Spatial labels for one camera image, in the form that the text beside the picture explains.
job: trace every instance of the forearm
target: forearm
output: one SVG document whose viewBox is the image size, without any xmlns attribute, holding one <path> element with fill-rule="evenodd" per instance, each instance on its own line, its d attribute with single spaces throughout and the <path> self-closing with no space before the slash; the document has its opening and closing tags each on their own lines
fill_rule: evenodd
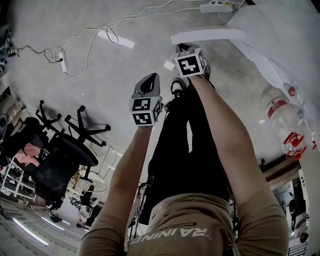
<svg viewBox="0 0 320 256">
<path fill-rule="evenodd" d="M 268 186 L 257 165 L 249 133 L 207 80 L 197 76 L 191 81 L 203 104 L 234 197 L 237 204 L 241 205 L 256 192 Z"/>
<path fill-rule="evenodd" d="M 203 104 L 217 150 L 241 146 L 253 151 L 246 127 L 210 83 L 200 76 L 193 76 L 191 81 Z"/>
<path fill-rule="evenodd" d="M 136 194 L 137 186 L 144 166 L 152 126 L 139 127 L 134 134 L 132 142 L 116 166 L 111 188 L 119 188 Z"/>
<path fill-rule="evenodd" d="M 152 126 L 145 126 L 139 127 L 135 132 L 132 142 L 113 172 L 108 196 L 95 226 L 99 226 L 100 221 L 112 217 L 125 231 L 144 166 L 151 131 Z"/>
</svg>

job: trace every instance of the beige t-shirt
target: beige t-shirt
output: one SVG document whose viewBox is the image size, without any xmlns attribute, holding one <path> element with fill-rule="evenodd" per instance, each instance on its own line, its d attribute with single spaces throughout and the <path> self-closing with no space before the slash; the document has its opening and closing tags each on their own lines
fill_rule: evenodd
<svg viewBox="0 0 320 256">
<path fill-rule="evenodd" d="M 147 233 L 128 242 L 127 255 L 220 256 L 228 248 L 241 256 L 287 255 L 288 223 L 270 189 L 253 195 L 237 210 L 235 241 L 226 201 L 200 193 L 169 197 L 152 210 Z M 125 227 L 115 218 L 98 216 L 82 238 L 78 255 L 120 255 L 124 241 Z"/>
</svg>

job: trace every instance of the black pants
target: black pants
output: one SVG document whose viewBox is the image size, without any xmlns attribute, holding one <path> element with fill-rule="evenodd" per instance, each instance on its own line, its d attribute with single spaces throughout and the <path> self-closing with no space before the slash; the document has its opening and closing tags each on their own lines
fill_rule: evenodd
<svg viewBox="0 0 320 256">
<path fill-rule="evenodd" d="M 91 205 L 90 198 L 92 196 L 92 192 L 91 191 L 94 191 L 94 188 L 95 188 L 95 186 L 91 185 L 89 187 L 89 189 L 88 189 L 89 191 L 86 191 L 84 193 L 84 195 L 80 196 L 81 205 L 90 207 L 90 205 Z"/>
<path fill-rule="evenodd" d="M 188 121 L 192 130 L 191 152 Z M 145 191 L 146 200 L 139 221 L 142 224 L 148 224 L 156 204 L 171 196 L 203 193 L 229 201 L 229 181 L 196 89 L 189 87 L 182 97 L 172 100 L 149 162 L 148 180 L 153 183 Z"/>
</svg>

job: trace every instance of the pink cloth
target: pink cloth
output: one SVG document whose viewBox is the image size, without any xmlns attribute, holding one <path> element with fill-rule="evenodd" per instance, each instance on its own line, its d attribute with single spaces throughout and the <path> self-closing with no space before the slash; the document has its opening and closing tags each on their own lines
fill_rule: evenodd
<svg viewBox="0 0 320 256">
<path fill-rule="evenodd" d="M 32 163 L 35 166 L 39 166 L 39 162 L 34 157 L 39 156 L 40 148 L 28 143 L 24 147 L 24 152 L 20 149 L 18 151 L 18 153 L 15 154 L 15 158 L 19 161 L 19 163 L 21 163 L 21 164 L 22 163 Z"/>
</svg>

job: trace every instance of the red label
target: red label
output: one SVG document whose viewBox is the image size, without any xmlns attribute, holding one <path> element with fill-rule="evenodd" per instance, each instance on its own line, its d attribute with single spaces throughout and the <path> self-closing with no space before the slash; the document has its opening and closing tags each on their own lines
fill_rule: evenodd
<svg viewBox="0 0 320 256">
<path fill-rule="evenodd" d="M 283 106 L 283 105 L 287 105 L 287 104 L 288 104 L 288 103 L 287 103 L 285 100 L 283 100 L 283 99 L 277 101 L 275 104 L 273 104 L 272 107 L 269 108 L 268 113 L 267 113 L 268 118 L 270 119 L 271 116 L 274 114 L 274 112 L 275 112 L 278 108 L 280 108 L 280 107 Z"/>
</svg>

